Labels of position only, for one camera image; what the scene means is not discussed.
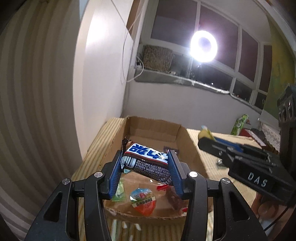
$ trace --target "bright light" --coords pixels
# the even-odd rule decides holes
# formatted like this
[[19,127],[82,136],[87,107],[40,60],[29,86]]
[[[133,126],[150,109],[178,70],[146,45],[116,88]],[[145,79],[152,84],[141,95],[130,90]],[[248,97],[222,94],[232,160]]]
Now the bright light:
[[217,54],[217,50],[217,42],[214,36],[211,35],[209,32],[197,31],[192,36],[190,43],[190,54],[197,61],[212,61]]

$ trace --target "white cord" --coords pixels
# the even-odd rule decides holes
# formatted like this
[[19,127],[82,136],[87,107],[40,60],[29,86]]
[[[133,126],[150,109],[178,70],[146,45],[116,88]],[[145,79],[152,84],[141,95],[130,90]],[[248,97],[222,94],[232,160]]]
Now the white cord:
[[135,24],[135,22],[138,20],[139,16],[141,15],[142,10],[143,10],[143,7],[144,7],[144,4],[143,4],[143,6],[142,6],[142,8],[141,8],[141,10],[140,10],[140,12],[139,12],[139,14],[138,14],[137,17],[135,18],[133,24],[130,26],[130,28],[129,28],[127,34],[126,34],[125,37],[124,37],[123,48],[122,48],[122,59],[121,59],[121,71],[120,71],[120,81],[121,81],[122,84],[124,84],[124,82],[122,82],[122,80],[121,80],[121,73],[123,74],[123,80],[125,80],[125,77],[124,77],[124,69],[123,69],[124,46],[125,46],[125,44],[126,44],[126,39],[127,39],[127,37],[128,37],[128,33],[129,33],[129,31],[131,30],[131,28],[133,27],[133,25]]
[[137,59],[141,62],[142,66],[143,66],[143,69],[142,69],[141,73],[139,73],[137,76],[135,76],[134,78],[132,78],[130,80],[127,80],[126,81],[127,83],[133,81],[135,78],[138,78],[143,73],[143,71],[144,71],[144,64],[143,64],[142,60],[138,56],[137,56]]

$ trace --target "candy bar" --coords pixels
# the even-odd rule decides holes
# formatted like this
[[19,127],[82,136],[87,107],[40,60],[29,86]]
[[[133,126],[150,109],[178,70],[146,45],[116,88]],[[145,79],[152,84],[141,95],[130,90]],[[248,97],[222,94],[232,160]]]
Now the candy bar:
[[172,185],[166,153],[124,139],[121,169],[129,169],[156,181]]

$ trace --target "lace cloth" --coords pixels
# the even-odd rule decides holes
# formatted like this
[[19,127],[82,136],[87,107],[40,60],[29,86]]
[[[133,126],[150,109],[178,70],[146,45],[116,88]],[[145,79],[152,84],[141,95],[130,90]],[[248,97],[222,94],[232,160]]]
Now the lace cloth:
[[281,136],[279,131],[272,129],[270,126],[261,122],[259,130],[263,131],[266,140],[279,152]]

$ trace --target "windowsill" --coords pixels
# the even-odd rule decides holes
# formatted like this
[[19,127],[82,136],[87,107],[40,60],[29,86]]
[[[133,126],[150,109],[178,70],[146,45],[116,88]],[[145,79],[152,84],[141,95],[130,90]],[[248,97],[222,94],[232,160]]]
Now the windowsill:
[[[135,76],[140,74],[142,71],[141,67],[136,68]],[[203,89],[206,91],[210,91],[213,93],[217,94],[226,94],[230,95],[232,98],[235,100],[247,105],[248,107],[252,108],[259,114],[261,114],[261,111],[259,108],[252,106],[249,102],[242,100],[238,98],[237,96],[231,94],[229,91],[221,90],[209,85],[206,85],[204,83],[191,80],[185,77],[173,75],[173,74],[168,74],[168,73],[163,73],[159,71],[154,71],[154,70],[148,70],[144,69],[143,73],[135,79],[136,82],[143,82],[143,83],[158,83],[158,84],[177,84],[177,85],[183,85],[183,86],[190,86],[198,89]]]

